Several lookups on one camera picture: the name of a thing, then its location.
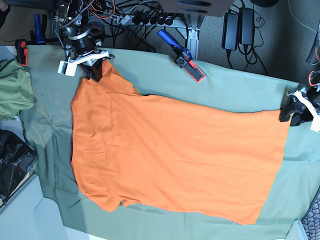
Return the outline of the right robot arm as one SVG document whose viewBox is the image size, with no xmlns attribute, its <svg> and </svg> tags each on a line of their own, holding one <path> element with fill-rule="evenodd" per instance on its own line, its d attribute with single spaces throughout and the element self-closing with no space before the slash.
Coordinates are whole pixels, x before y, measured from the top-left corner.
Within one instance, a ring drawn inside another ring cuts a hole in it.
<svg viewBox="0 0 320 240">
<path fill-rule="evenodd" d="M 54 30 L 62 44 L 65 58 L 59 63 L 57 72 L 73 77 L 77 67 L 81 67 L 87 78 L 96 82 L 102 78 L 102 63 L 114 56 L 102 50 L 106 38 L 105 27 L 101 22 L 91 21 L 90 17 L 106 20 L 115 12 L 115 4 L 107 4 L 105 0 L 70 0 L 61 4 L 56 18 L 58 27 Z"/>
</svg>

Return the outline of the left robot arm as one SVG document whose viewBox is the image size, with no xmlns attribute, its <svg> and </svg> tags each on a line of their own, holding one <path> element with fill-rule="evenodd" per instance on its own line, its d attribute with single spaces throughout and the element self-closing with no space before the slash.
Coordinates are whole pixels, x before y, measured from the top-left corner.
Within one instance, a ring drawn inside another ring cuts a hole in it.
<svg viewBox="0 0 320 240">
<path fill-rule="evenodd" d="M 320 71 L 313 70 L 308 75 L 309 87 L 298 88 L 287 93 L 288 99 L 279 114 L 280 122 L 290 122 L 297 127 L 311 122 L 310 129 L 320 131 Z"/>
</svg>

